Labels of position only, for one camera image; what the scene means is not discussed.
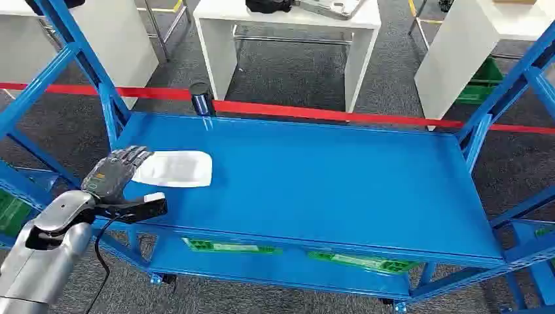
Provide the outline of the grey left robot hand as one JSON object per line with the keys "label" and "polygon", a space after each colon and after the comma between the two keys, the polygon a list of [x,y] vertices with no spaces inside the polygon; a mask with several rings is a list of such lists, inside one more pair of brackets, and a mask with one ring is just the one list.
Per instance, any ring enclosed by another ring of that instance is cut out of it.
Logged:
{"label": "grey left robot hand", "polygon": [[125,203],[123,192],[126,185],[138,167],[152,155],[153,152],[145,146],[132,145],[113,150],[85,176],[81,190],[92,194],[100,203]]}

